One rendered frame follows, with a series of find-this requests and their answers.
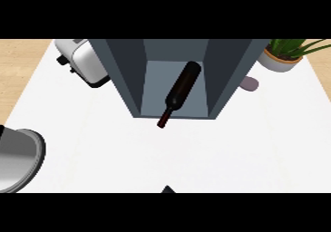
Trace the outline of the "dark wine bottle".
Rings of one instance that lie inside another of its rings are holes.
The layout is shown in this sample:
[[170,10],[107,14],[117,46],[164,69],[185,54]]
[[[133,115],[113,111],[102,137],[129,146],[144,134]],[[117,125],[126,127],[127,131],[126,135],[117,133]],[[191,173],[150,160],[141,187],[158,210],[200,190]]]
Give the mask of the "dark wine bottle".
[[166,96],[166,111],[157,122],[157,126],[160,128],[166,126],[166,122],[170,118],[172,112],[176,111],[185,103],[200,73],[201,73],[200,64],[194,61],[189,61],[185,64],[185,67],[181,72],[181,76]]

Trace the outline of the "green plant in white pot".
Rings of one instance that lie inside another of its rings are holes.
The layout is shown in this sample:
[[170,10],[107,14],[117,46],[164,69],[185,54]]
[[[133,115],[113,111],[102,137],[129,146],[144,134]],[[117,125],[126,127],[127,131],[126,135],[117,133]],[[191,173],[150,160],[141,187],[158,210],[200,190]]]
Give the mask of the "green plant in white pot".
[[277,73],[288,72],[300,63],[303,56],[331,47],[331,44],[313,48],[324,39],[305,44],[305,39],[271,39],[257,62]]

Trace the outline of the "silver round pot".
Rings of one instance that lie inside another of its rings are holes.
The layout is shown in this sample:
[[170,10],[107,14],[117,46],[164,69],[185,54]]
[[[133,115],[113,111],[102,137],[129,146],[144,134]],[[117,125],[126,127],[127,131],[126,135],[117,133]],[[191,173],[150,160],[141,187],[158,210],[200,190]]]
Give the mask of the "silver round pot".
[[42,135],[0,125],[0,193],[17,193],[34,178],[46,156]]

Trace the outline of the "small mauve round object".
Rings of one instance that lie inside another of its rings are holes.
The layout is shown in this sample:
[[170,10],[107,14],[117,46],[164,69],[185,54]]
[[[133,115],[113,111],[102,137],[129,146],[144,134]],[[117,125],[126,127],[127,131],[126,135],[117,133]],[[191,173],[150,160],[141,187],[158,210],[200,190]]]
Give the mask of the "small mauve round object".
[[238,87],[243,90],[253,92],[259,87],[259,81],[253,77],[246,76]]

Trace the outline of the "white toaster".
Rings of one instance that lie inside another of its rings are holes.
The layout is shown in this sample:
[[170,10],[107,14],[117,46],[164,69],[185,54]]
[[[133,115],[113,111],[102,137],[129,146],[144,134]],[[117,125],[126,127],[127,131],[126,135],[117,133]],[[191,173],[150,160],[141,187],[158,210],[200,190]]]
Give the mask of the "white toaster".
[[57,62],[70,65],[70,72],[92,88],[101,87],[110,81],[110,77],[89,40],[57,39],[54,43],[61,53]]

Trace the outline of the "dark grey open cabinet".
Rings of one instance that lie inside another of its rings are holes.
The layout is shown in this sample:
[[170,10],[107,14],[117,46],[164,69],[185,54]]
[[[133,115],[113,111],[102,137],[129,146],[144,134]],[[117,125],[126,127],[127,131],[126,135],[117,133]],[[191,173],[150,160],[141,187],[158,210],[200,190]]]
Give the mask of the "dark grey open cabinet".
[[185,64],[201,73],[176,119],[218,118],[266,48],[266,39],[93,39],[126,107],[136,118],[158,118]]

